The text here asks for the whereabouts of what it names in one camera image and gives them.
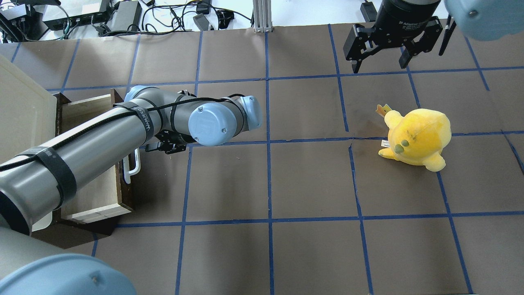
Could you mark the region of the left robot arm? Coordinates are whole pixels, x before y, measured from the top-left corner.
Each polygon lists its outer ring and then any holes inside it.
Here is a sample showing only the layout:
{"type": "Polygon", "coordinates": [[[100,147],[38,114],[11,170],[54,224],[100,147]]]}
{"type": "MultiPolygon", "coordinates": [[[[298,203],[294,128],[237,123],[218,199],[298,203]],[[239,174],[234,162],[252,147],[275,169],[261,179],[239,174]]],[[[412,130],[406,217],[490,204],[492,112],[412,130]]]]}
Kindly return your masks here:
{"type": "Polygon", "coordinates": [[[152,138],[167,154],[189,143],[218,146],[261,119],[252,95],[199,98],[134,86],[107,112],[2,163],[2,295],[136,295],[102,260],[32,238],[34,223],[152,138]]]}

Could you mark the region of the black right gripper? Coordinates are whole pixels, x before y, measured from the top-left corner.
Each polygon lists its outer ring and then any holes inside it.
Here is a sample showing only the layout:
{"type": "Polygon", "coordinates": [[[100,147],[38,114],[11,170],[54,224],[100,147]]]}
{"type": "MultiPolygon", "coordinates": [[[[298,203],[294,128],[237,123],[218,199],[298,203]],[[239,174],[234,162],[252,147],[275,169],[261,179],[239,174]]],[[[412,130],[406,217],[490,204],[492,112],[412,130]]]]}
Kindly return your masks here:
{"type": "Polygon", "coordinates": [[[408,67],[413,57],[430,52],[443,30],[440,19],[434,16],[439,4],[439,0],[382,1],[375,24],[354,24],[343,45],[352,72],[359,73],[363,60],[378,53],[380,45],[404,45],[399,58],[402,69],[408,67]]]}

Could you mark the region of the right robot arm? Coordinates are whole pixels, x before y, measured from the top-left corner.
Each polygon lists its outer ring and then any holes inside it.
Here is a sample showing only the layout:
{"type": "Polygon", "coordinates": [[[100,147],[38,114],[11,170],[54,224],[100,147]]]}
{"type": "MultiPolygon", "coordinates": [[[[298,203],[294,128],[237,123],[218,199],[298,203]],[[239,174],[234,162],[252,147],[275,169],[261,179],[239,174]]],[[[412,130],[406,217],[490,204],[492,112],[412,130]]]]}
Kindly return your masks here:
{"type": "Polygon", "coordinates": [[[406,68],[412,58],[431,52],[443,37],[443,55],[455,28],[478,41],[494,41],[523,30],[522,0],[446,0],[445,25],[434,15],[439,0],[384,0],[372,27],[352,26],[343,45],[344,56],[358,73],[362,62],[384,49],[403,48],[399,66],[406,68]]]}

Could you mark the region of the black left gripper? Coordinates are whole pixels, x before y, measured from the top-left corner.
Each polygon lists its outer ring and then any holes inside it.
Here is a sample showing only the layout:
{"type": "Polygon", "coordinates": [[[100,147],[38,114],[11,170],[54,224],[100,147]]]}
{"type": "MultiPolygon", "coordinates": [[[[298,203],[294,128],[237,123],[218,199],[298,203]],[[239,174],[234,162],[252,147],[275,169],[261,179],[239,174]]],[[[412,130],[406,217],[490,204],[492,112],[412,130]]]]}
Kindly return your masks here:
{"type": "Polygon", "coordinates": [[[169,130],[162,130],[155,137],[159,142],[146,144],[144,147],[145,152],[161,151],[166,154],[174,154],[184,152],[188,144],[196,142],[193,137],[187,134],[169,130]]]}

